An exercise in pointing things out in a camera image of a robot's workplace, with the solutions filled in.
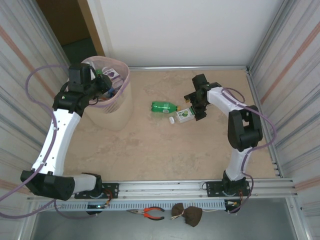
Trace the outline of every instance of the white wall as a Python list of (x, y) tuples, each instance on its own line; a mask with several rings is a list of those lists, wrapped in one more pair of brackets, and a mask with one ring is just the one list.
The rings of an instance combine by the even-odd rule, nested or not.
[(105, 54), (129, 66), (246, 65), (283, 0), (88, 0)]

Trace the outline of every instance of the red-handled pliers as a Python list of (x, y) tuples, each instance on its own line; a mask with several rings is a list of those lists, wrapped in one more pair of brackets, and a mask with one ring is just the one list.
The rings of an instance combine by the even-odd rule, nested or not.
[(130, 210), (127, 210), (127, 212), (130, 212), (130, 213), (133, 213), (133, 214), (143, 214), (143, 216), (145, 218), (148, 218), (148, 219), (151, 219), (151, 220), (154, 220), (154, 221), (159, 221), (159, 220), (165, 219), (164, 216), (151, 216), (151, 215), (149, 215), (147, 213), (147, 212), (152, 211), (152, 210), (159, 210), (161, 212), (165, 211), (161, 207), (152, 206), (152, 207), (145, 208), (143, 210), (142, 209), (130, 209)]

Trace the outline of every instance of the gray floor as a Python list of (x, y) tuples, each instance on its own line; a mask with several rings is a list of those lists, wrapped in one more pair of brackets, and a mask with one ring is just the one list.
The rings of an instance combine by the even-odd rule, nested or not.
[[(83, 216), (71, 212), (70, 216)], [(56, 212), (38, 214), (33, 240), (295, 240), (284, 199), (252, 199), (237, 215), (204, 212), (198, 226), (183, 217), (152, 221), (125, 211), (103, 212), (98, 218), (69, 220)]]
[(84, 59), (97, 55), (90, 37), (64, 45), (62, 49), (71, 64), (81, 63)]

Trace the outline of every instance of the green plastic bottle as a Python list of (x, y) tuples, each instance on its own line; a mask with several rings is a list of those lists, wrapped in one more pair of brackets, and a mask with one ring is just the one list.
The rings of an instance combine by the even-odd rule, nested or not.
[(151, 104), (151, 111), (156, 113), (170, 114), (175, 111), (180, 111), (180, 106), (176, 106), (167, 101), (153, 101)]
[(97, 70), (95, 70), (95, 73), (98, 75), (98, 74), (100, 74), (100, 75), (102, 75), (102, 70), (101, 69), (97, 69)]

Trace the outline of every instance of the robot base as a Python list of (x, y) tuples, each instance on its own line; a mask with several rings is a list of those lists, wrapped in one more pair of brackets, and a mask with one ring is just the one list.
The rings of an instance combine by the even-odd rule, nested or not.
[(207, 181), (205, 184), (208, 197), (240, 197), (241, 193), (246, 197), (250, 192), (249, 182), (245, 177), (238, 181), (231, 181), (226, 171), (223, 172), (221, 181)]
[(108, 189), (112, 193), (112, 198), (117, 199), (119, 193), (119, 183), (102, 183), (102, 193), (99, 196), (91, 196), (90, 191), (81, 191), (74, 195), (75, 199), (109, 199), (109, 196), (104, 192)]

